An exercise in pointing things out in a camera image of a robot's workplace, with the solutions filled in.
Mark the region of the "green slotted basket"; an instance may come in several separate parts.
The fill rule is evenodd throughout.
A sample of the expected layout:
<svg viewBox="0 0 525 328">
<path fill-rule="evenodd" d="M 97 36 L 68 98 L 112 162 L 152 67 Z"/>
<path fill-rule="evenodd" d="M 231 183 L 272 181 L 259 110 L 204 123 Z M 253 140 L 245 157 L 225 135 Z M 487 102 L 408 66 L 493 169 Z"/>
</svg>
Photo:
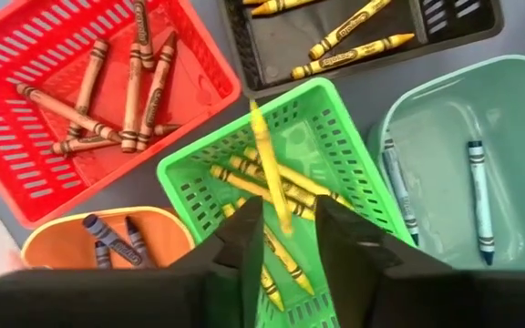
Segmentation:
<svg viewBox="0 0 525 328">
<path fill-rule="evenodd" d="M 278 162 L 344 197 L 360 216 L 411 244 L 393 196 L 368 153 L 334 84 L 317 77 L 261 107 L 271 133 Z M 209 237 L 223 221 L 222 208 L 251 193 L 234 185 L 247 179 L 231 164 L 255 145 L 249 116 L 243 116 L 164 158 L 157 177 L 175 211 L 197 243 Z M 220 180 L 211 168 L 232 172 Z M 337 328 L 311 220 L 293 217 L 294 233 L 282 234 L 275 210 L 263 204 L 266 225 L 304 271 L 314 291 L 306 292 L 269 248 L 264 264 L 282 297 L 279 310 L 261 292 L 257 313 L 247 328 Z"/>
</svg>

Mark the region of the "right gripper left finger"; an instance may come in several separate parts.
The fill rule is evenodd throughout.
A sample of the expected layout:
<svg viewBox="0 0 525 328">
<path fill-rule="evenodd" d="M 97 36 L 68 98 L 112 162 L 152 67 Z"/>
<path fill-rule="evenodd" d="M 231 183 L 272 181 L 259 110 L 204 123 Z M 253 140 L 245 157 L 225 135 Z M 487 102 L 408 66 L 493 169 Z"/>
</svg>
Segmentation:
<svg viewBox="0 0 525 328">
<path fill-rule="evenodd" d="M 260 291 L 263 200 L 247 200 L 166 267 L 109 251 L 111 269 L 31 267 L 20 256 L 19 270 L 0 275 L 0 328 L 247 328 Z"/>
</svg>

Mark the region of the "teal plastic bin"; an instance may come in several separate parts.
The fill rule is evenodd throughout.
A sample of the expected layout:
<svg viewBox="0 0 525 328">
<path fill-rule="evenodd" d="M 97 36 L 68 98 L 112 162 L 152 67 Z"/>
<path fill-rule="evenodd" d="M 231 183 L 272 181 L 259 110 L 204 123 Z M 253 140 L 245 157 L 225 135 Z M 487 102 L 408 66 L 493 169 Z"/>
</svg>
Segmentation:
<svg viewBox="0 0 525 328">
<path fill-rule="evenodd" d="M 481 269 L 468 144 L 480 141 L 496 248 L 492 268 L 525 270 L 525 56 L 498 56 L 403 95 L 375 124 L 369 152 L 383 167 L 395 143 L 422 251 Z"/>
</svg>

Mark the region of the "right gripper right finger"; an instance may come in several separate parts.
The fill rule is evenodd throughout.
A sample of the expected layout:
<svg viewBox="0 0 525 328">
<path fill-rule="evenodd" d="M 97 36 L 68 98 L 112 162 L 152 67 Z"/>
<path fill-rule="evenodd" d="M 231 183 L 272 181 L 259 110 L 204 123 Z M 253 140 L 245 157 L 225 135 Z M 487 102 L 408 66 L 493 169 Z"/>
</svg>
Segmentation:
<svg viewBox="0 0 525 328">
<path fill-rule="evenodd" d="M 525 328 L 525 271 L 455 269 L 328 196 L 315 225 L 341 328 Z"/>
</svg>

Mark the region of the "orange plastic bin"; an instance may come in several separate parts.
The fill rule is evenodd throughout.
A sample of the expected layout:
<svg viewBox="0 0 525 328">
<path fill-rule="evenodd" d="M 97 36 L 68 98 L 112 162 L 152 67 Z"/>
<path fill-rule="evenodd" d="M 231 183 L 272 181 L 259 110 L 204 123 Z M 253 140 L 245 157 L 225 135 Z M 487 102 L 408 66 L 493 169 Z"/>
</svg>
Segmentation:
<svg viewBox="0 0 525 328">
<path fill-rule="evenodd" d="M 126 218 L 131 218 L 159 267 L 172 264 L 195 246 L 186 226 L 170 210 L 137 206 L 99 210 L 95 214 L 126 242 L 130 241 Z M 32 231 L 21 250 L 23 261 L 31 267 L 95 269 L 95 239 L 82 224 L 86 216 L 80 213 L 59 218 Z"/>
</svg>

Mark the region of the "red slotted basket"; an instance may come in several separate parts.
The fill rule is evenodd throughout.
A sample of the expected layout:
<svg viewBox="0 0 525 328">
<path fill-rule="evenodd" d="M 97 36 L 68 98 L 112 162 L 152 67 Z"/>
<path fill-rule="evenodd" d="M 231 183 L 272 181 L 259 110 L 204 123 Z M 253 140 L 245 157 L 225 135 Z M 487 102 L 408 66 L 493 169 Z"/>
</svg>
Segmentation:
<svg viewBox="0 0 525 328">
<path fill-rule="evenodd" d="M 61 216 L 233 103 L 238 78 L 190 0 L 147 0 L 153 46 L 170 33 L 177 49 L 156 120 L 176 130 L 141 153 L 117 146 L 54 154 L 67 121 L 16 91 L 24 83 L 72 105 L 95 41 L 108 41 L 92 97 L 93 119 L 120 128 L 129 48 L 136 35 L 133 0 L 15 0 L 0 10 L 0 195 L 16 220 L 34 228 Z"/>
</svg>

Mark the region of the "purple crayon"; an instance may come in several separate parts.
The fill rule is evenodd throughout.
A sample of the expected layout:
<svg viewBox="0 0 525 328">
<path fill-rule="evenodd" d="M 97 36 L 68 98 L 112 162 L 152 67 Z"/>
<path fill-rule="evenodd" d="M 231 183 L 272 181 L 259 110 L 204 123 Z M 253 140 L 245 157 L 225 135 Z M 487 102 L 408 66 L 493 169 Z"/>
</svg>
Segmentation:
<svg viewBox="0 0 525 328">
<path fill-rule="evenodd" d="M 144 259 L 131 245 L 125 242 L 112 228 L 98 215 L 89 214 L 82 220 L 83 226 L 98 241 L 102 241 L 111 250 L 127 260 L 133 266 L 140 267 Z"/>
<path fill-rule="evenodd" d="M 99 269 L 112 268 L 109 247 L 102 241 L 95 242 L 95 259 Z"/>
<path fill-rule="evenodd" d="M 154 262 L 149 256 L 149 251 L 141 231 L 130 216 L 125 218 L 125 222 L 131 245 L 141 255 L 141 258 L 144 261 L 144 266 L 147 268 L 152 268 L 154 266 Z"/>
</svg>

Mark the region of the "yellow-green crayon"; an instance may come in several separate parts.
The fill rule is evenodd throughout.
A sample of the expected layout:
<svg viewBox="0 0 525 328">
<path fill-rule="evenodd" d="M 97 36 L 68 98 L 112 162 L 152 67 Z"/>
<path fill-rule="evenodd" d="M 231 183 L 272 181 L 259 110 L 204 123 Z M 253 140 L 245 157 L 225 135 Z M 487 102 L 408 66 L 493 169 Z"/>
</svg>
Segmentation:
<svg viewBox="0 0 525 328">
<path fill-rule="evenodd" d="M 256 148 L 261 160 L 262 169 L 269 188 L 273 206 L 284 235 L 293 235 L 292 213 L 283 192 L 281 176 L 273 151 L 271 134 L 263 113 L 255 100 L 249 100 L 251 127 L 255 137 Z"/>
<path fill-rule="evenodd" d="M 273 203 L 271 193 L 268 189 L 261 187 L 254 182 L 240 178 L 228 169 L 217 165 L 212 165 L 210 168 L 210 173 L 216 179 L 228 182 L 234 187 L 248 191 L 253 195 L 261 196 L 264 200 Z M 285 202 L 292 214 L 295 214 L 306 220 L 314 220 L 314 212 L 311 209 L 305 207 L 303 204 L 291 199 L 286 199 Z"/>
<path fill-rule="evenodd" d="M 255 164 L 259 164 L 260 166 L 262 166 L 261 159 L 260 159 L 260 156 L 257 150 L 253 148 L 246 148 L 243 154 L 246 156 L 246 158 L 243 158 L 243 159 L 248 159 L 254 162 Z M 290 169 L 282 164 L 278 164 L 277 169 L 278 169 L 278 172 L 281 178 L 286 178 L 290 180 L 294 184 L 298 185 L 299 187 L 302 187 L 303 189 L 307 191 L 310 191 L 314 195 L 328 195 L 332 199 L 345 205 L 346 207 L 352 208 L 352 205 L 345 199 L 344 196 L 338 193 L 335 193 L 329 190 L 327 187 L 314 182 L 313 180 L 307 178 L 303 174 L 293 169 Z"/>
<path fill-rule="evenodd" d="M 277 307 L 278 310 L 283 312 L 284 305 L 280 291 L 278 290 L 273 277 L 271 276 L 265 265 L 262 266 L 261 285 L 270 301 Z"/>
<path fill-rule="evenodd" d="M 263 168 L 259 164 L 234 155 L 230 157 L 230 164 L 233 168 L 249 177 L 259 181 L 267 181 Z M 286 197 L 302 203 L 307 208 L 315 209 L 316 196 L 313 193 L 299 187 L 286 178 L 281 178 L 281 183 Z"/>
<path fill-rule="evenodd" d="M 281 263 L 284 269 L 288 272 L 291 279 L 308 294 L 314 295 L 313 286 L 304 270 L 283 245 L 283 239 L 278 238 L 273 229 L 266 223 L 263 224 L 263 242 L 277 261 Z"/>
</svg>

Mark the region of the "black slotted basket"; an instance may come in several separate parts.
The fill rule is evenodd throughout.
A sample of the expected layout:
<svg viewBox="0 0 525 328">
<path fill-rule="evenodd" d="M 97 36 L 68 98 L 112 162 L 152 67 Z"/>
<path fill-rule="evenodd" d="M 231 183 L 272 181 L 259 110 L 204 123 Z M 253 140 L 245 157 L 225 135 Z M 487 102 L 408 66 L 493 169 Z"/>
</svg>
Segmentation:
<svg viewBox="0 0 525 328">
<path fill-rule="evenodd" d="M 310 50 L 370 0 L 314 0 L 272 15 L 252 16 L 244 0 L 216 0 L 244 92 L 266 97 L 295 85 L 294 68 L 311 62 Z M 414 38 L 393 50 L 328 70 L 326 77 L 358 74 L 497 35 L 503 28 L 499 0 L 391 0 L 326 52 L 397 34 Z"/>
</svg>

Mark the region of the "teal blue crayon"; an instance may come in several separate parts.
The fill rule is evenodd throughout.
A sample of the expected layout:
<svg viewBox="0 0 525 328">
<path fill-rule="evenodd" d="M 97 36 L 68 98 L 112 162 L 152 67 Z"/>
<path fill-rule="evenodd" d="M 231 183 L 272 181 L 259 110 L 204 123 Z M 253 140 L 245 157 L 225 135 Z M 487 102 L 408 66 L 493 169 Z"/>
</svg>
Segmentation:
<svg viewBox="0 0 525 328">
<path fill-rule="evenodd" d="M 489 190 L 485 166 L 485 151 L 481 140 L 467 143 L 468 162 L 474 192 L 474 205 L 477 221 L 478 246 L 481 258 L 491 266 L 495 254 L 495 237 L 491 222 Z"/>
<path fill-rule="evenodd" d="M 383 160 L 385 162 L 387 175 L 395 194 L 398 207 L 407 226 L 407 230 L 416 246 L 418 246 L 419 228 L 417 224 L 417 216 L 413 211 L 412 203 L 407 192 L 407 186 L 400 167 L 400 161 L 396 154 L 394 140 L 388 132 L 385 134 L 384 138 Z"/>
</svg>

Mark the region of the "yellow crayon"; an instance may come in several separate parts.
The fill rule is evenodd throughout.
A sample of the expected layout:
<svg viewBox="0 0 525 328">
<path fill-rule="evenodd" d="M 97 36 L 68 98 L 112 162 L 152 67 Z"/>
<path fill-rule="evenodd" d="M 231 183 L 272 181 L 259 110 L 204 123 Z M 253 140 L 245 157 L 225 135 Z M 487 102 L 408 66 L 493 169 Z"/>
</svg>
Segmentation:
<svg viewBox="0 0 525 328">
<path fill-rule="evenodd" d="M 306 5 L 315 2 L 316 0 L 267 0 L 265 3 L 255 7 L 251 14 L 258 15 L 273 15 L 279 12 L 291 9 L 297 6 Z"/>
<path fill-rule="evenodd" d="M 323 37 L 317 44 L 313 45 L 309 51 L 309 57 L 316 60 L 323 56 L 348 37 L 359 25 L 389 5 L 391 1 L 392 0 L 371 0 L 368 2 L 346 19 L 339 27 Z"/>
<path fill-rule="evenodd" d="M 413 39 L 415 34 L 398 34 L 389 36 L 374 42 L 352 48 L 343 53 L 336 54 L 323 59 L 318 59 L 306 65 L 295 67 L 291 71 L 291 77 L 294 80 L 309 77 L 315 74 L 322 73 L 327 70 L 341 67 L 365 57 L 375 56 L 390 49 L 402 46 L 406 42 Z"/>
</svg>

